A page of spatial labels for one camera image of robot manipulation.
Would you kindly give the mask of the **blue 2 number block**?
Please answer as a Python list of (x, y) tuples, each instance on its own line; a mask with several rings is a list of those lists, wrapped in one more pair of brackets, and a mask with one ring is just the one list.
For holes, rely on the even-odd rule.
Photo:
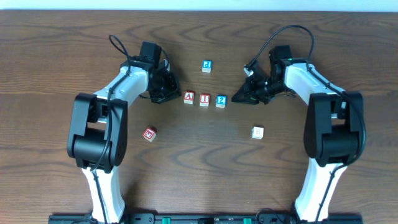
[(217, 108), (224, 108), (226, 106), (227, 96), (218, 95), (216, 97), (216, 107)]

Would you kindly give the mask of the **red A letter block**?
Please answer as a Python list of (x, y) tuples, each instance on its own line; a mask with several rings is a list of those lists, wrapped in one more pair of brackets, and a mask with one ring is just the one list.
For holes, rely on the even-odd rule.
[(195, 93), (193, 91), (186, 91), (183, 96), (183, 102), (185, 104), (192, 105), (194, 103)]

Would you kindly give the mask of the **red I letter block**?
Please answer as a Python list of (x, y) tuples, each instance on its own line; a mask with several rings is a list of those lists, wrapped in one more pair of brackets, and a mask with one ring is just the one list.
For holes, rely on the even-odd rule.
[(210, 104), (210, 95), (201, 94), (200, 95), (200, 106), (208, 107)]

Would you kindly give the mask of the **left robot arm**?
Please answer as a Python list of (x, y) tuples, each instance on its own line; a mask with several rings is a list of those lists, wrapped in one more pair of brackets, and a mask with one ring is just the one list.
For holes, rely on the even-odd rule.
[(155, 104), (181, 95), (169, 60), (161, 59), (165, 54), (161, 46), (143, 42), (139, 55), (128, 55), (119, 74), (102, 90), (75, 97), (67, 154), (88, 181), (92, 223), (119, 223), (124, 216), (119, 166), (127, 149), (129, 107), (144, 92)]

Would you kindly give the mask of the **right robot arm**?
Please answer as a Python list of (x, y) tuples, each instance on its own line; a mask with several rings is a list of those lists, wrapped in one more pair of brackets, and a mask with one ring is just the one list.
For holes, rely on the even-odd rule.
[(269, 51), (270, 74), (252, 59), (234, 103), (268, 104), (278, 94), (299, 96), (307, 105), (303, 133), (308, 169), (293, 214), (285, 223), (330, 221), (328, 206), (342, 173), (359, 159), (366, 142), (363, 96), (344, 91), (318, 73), (308, 58), (294, 58), (288, 45)]

